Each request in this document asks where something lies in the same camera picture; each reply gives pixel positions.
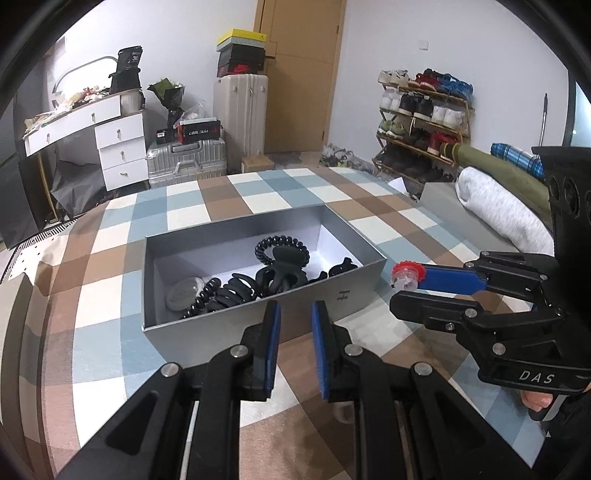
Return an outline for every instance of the box lid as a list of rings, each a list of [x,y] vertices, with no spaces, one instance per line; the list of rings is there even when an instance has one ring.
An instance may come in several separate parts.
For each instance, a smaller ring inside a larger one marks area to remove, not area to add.
[[[252,32],[250,30],[241,30],[240,28],[233,28],[226,34],[217,39],[217,45],[227,40],[230,37],[250,38],[251,40],[267,41],[267,36],[264,33]]]

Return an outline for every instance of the wooden door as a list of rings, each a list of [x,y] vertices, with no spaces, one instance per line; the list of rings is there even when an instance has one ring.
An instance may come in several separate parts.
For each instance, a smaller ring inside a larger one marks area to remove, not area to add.
[[[345,0],[259,0],[269,77],[265,151],[319,151],[327,134]]]

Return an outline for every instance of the plaid blanket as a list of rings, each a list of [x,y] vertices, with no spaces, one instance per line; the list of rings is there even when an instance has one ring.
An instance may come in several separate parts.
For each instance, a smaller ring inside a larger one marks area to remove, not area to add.
[[[204,222],[325,203],[387,257],[373,302],[339,322],[386,361],[431,363],[528,463],[544,432],[515,391],[477,378],[453,335],[396,319],[389,275],[402,260],[461,266],[476,249],[429,211],[368,174],[347,168],[264,171],[183,183],[111,200],[70,229],[25,249],[11,277],[26,272],[48,297],[45,324],[24,384],[31,463],[51,478],[165,360],[141,330],[141,240]],[[527,310],[480,292],[484,308]],[[352,426],[320,398],[311,335],[280,346],[275,390],[243,403],[241,478],[346,480]]]

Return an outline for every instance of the desk drawer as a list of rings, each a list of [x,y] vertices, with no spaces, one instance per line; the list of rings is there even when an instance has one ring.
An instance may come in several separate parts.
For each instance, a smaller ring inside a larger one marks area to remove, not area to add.
[[[148,163],[145,159],[118,165],[103,170],[107,190],[115,190],[124,185],[148,180]]]
[[[146,158],[144,137],[134,138],[99,150],[103,170]]]
[[[95,128],[96,148],[109,147],[144,136],[144,119],[141,113],[126,116]]]

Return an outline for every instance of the silver suitcase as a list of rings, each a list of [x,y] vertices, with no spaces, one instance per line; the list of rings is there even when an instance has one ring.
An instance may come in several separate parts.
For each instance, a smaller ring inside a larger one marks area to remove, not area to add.
[[[222,177],[228,168],[224,140],[200,140],[188,145],[177,142],[157,145],[153,142],[147,161],[152,188]]]

